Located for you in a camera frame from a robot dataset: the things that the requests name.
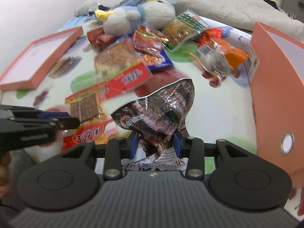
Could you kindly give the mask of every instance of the orange box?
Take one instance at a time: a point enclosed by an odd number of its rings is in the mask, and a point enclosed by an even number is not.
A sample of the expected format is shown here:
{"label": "orange box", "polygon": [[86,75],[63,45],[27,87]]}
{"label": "orange box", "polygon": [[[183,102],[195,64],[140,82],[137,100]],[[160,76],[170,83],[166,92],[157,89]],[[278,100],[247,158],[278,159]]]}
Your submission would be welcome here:
{"label": "orange box", "polygon": [[82,34],[76,27],[33,41],[1,75],[0,90],[35,89]]}
{"label": "orange box", "polygon": [[304,44],[257,22],[251,39],[258,58],[250,83],[257,153],[304,186]]}

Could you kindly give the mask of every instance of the plush toy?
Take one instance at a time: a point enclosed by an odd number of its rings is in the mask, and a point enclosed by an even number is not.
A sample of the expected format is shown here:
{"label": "plush toy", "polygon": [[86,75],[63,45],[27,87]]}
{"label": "plush toy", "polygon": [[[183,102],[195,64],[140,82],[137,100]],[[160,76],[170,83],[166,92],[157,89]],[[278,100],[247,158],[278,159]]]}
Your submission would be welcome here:
{"label": "plush toy", "polygon": [[161,30],[175,18],[175,8],[164,0],[148,0],[137,7],[121,6],[109,11],[96,10],[95,16],[103,21],[105,34],[121,36],[133,33],[143,22]]}

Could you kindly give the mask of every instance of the round hole on box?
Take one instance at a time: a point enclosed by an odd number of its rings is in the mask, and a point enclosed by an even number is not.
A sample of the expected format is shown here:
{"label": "round hole on box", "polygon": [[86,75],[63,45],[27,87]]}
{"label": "round hole on box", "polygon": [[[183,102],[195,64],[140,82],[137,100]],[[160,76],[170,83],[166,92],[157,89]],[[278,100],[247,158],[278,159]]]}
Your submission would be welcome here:
{"label": "round hole on box", "polygon": [[293,133],[286,133],[282,137],[281,141],[281,153],[283,155],[287,155],[288,153],[291,152],[293,149],[293,145],[295,143],[295,138],[293,136]]}

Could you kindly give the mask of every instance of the white wall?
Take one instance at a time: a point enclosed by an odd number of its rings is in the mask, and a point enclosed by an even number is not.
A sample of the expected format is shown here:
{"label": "white wall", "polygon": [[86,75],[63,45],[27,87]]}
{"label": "white wall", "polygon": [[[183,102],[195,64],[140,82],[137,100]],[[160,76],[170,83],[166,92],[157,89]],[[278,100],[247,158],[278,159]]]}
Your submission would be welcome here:
{"label": "white wall", "polygon": [[0,0],[0,74],[41,37],[56,32],[86,0]]}

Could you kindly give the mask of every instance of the black snack bag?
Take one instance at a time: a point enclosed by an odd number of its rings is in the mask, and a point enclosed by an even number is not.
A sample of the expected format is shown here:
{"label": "black snack bag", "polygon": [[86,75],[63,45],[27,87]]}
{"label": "black snack bag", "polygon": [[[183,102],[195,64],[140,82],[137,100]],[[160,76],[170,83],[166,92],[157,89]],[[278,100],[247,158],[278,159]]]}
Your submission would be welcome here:
{"label": "black snack bag", "polygon": [[150,152],[153,146],[157,159],[172,146],[170,140],[174,131],[186,130],[185,118],[193,101],[193,82],[184,78],[123,105],[111,116],[121,128],[141,134],[141,144],[148,145]]}

